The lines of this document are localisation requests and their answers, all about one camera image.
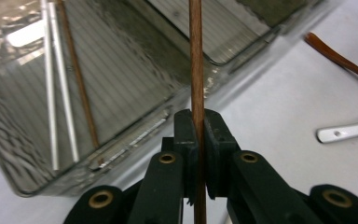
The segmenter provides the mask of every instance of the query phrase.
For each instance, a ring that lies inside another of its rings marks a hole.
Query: white table
[[[358,64],[358,1],[346,1],[311,30]],[[358,78],[300,41],[268,71],[222,91],[235,97],[223,108],[206,105],[222,114],[242,149],[262,154],[291,187],[308,194],[333,184],[358,196],[358,138],[325,145],[315,138],[319,128],[358,121]],[[77,199],[20,198],[0,172],[0,223],[62,223]],[[208,203],[209,223],[223,222],[224,206]]]

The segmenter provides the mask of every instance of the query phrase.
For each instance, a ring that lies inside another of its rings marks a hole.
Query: clamp jaw
[[[183,199],[196,200],[198,142],[190,110],[174,115],[174,137],[162,139],[145,178],[121,191],[86,192],[65,224],[182,223]],[[358,197],[331,185],[310,196],[290,188],[260,154],[241,150],[219,113],[205,110],[205,176],[211,199],[227,198],[233,223],[358,223]]]

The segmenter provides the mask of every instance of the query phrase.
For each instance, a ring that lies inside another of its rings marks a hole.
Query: white plastic handle
[[[325,128],[317,131],[318,139],[322,143],[336,142],[358,136],[358,124]]]

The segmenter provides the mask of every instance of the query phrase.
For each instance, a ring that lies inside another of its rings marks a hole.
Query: metal rod
[[[46,75],[46,89],[48,96],[48,128],[51,148],[51,163],[53,170],[59,170],[59,155],[57,142],[57,118],[55,108],[54,96],[54,76],[53,64],[51,55],[51,34],[50,23],[48,19],[48,1],[41,0],[40,6],[42,10],[42,21],[45,30],[44,44],[45,44],[45,75]]]
[[[197,197],[194,204],[194,222],[206,223],[204,148],[203,148],[203,55],[201,0],[189,0],[190,16],[190,58],[191,58],[191,110],[192,119],[199,140],[199,173]]]
[[[81,74],[80,65],[78,63],[74,40],[72,38],[71,29],[69,26],[69,20],[66,15],[65,5],[63,4],[62,0],[58,0],[57,3],[61,14],[62,28],[65,33],[66,43],[68,44],[69,52],[71,53],[72,65],[74,66],[75,69],[76,81],[80,92],[80,98],[83,105],[83,110],[86,115],[87,123],[89,125],[89,133],[91,135],[92,144],[94,148],[97,148],[100,145],[98,141],[98,134],[95,129],[94,118],[92,117],[92,113],[90,109],[89,97],[87,95],[86,87],[84,85],[83,77]]]
[[[62,89],[63,107],[64,107],[64,111],[65,111],[65,116],[66,116],[66,124],[67,124],[67,128],[68,128],[68,133],[69,133],[72,157],[74,159],[74,162],[77,162],[77,161],[79,161],[79,155],[77,152],[77,141],[76,141],[74,117],[73,117],[73,113],[72,113],[71,99],[70,99],[70,95],[69,95],[68,81],[66,79],[65,64],[63,61],[62,44],[61,44],[61,40],[60,40],[60,31],[59,31],[59,26],[58,26],[58,22],[57,22],[57,12],[56,12],[54,3],[48,3],[48,9],[49,9],[50,20],[51,20],[51,28],[52,28],[52,32],[53,32],[53,40],[54,40],[54,47],[55,47],[54,49],[56,52],[57,65],[58,65],[58,71],[59,71],[61,89]]]

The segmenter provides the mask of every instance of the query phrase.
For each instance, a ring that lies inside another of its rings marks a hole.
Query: silver rod
[[[50,131],[50,148],[51,148],[51,163],[53,170],[59,170],[59,155],[57,142],[57,118],[54,99],[54,76],[52,67],[51,55],[51,34],[50,23],[48,20],[48,1],[41,0],[40,6],[42,10],[42,20],[45,29],[44,44],[45,44],[45,75],[46,75],[46,89],[48,94],[48,127]]]
[[[63,99],[63,107],[66,116],[66,124],[68,127],[69,140],[71,144],[72,157],[74,162],[79,161],[79,155],[77,152],[77,141],[76,141],[76,133],[75,133],[75,125],[74,125],[74,117],[72,113],[71,100],[69,96],[68,89],[68,81],[66,79],[65,72],[65,64],[63,61],[62,54],[62,44],[60,40],[60,31],[57,21],[57,12],[54,3],[48,3],[48,9],[51,20],[51,27],[53,32],[53,40],[54,40],[54,49],[56,52],[58,71],[60,75],[61,89],[62,89],[62,99]]]

